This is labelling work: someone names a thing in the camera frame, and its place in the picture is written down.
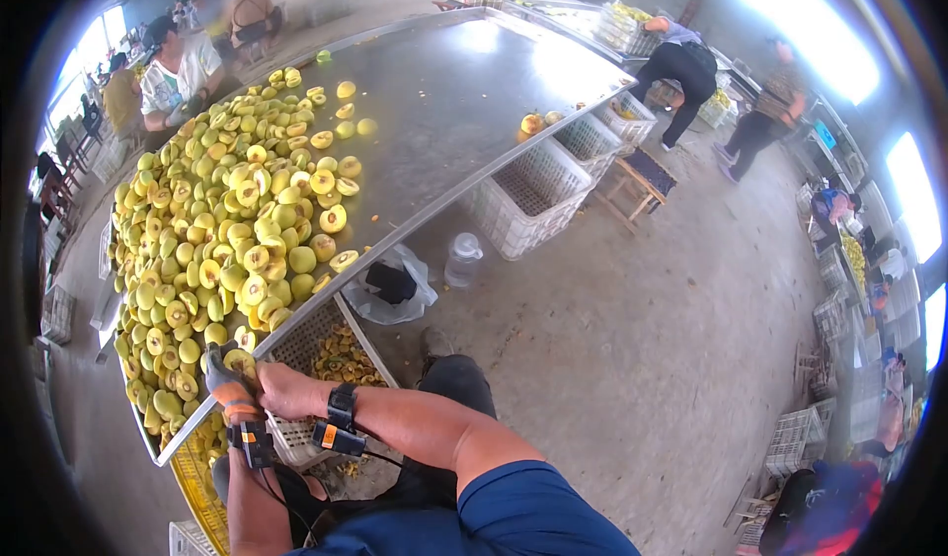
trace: shoe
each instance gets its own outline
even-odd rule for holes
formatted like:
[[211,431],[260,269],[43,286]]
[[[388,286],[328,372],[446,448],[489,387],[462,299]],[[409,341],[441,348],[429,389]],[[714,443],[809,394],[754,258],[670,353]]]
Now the shoe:
[[731,153],[727,152],[727,149],[724,148],[724,145],[722,145],[721,143],[715,143],[715,144],[714,144],[714,152],[717,153],[717,156],[718,156],[718,157],[720,157],[721,159],[726,160],[728,165],[733,165],[733,164],[734,164],[734,161],[735,161],[734,155],[732,155]]
[[454,346],[440,327],[429,325],[421,331],[422,358],[440,359],[454,354]]
[[724,163],[718,163],[717,168],[720,169],[720,172],[724,174],[724,177],[731,181],[731,183],[737,185],[738,181],[734,179],[734,176],[731,175],[731,169]]

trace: gray glove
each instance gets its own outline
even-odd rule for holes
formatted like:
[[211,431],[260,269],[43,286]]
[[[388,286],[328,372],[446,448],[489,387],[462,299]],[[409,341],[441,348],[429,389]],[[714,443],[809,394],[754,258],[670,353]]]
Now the gray glove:
[[185,110],[185,104],[184,102],[181,102],[180,104],[178,104],[177,108],[175,108],[174,110],[172,110],[170,114],[168,114],[168,125],[170,126],[182,125],[188,120],[191,120],[195,114],[190,113],[190,112],[191,112],[190,109]]

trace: black cap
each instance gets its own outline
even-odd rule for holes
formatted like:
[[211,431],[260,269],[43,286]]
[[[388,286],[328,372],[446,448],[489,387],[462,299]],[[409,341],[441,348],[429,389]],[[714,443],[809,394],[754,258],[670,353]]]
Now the black cap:
[[141,45],[144,46],[145,50],[157,52],[161,48],[161,44],[165,43],[165,36],[168,35],[169,31],[177,33],[177,23],[174,22],[172,17],[165,15],[158,17],[145,30]]
[[109,60],[109,73],[114,73],[126,62],[128,62],[128,56],[125,55],[125,52],[116,53],[112,56],[112,59]]

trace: orange label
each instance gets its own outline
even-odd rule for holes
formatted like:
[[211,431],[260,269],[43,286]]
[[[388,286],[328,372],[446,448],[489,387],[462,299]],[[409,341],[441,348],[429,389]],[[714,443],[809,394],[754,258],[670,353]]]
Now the orange label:
[[322,448],[323,449],[332,449],[333,443],[336,442],[336,431],[337,428],[332,424],[326,425],[326,432],[322,434]]

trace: white t-shirt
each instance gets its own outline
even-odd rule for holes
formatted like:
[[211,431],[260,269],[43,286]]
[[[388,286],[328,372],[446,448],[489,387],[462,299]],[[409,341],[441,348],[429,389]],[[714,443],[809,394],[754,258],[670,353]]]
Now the white t-shirt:
[[195,96],[221,65],[221,56],[214,50],[207,34],[182,38],[184,53],[177,75],[154,60],[141,77],[141,113],[171,113],[182,101]]
[[884,275],[890,275],[893,280],[899,280],[908,270],[908,266],[900,250],[889,250],[885,259],[879,263],[879,270]]

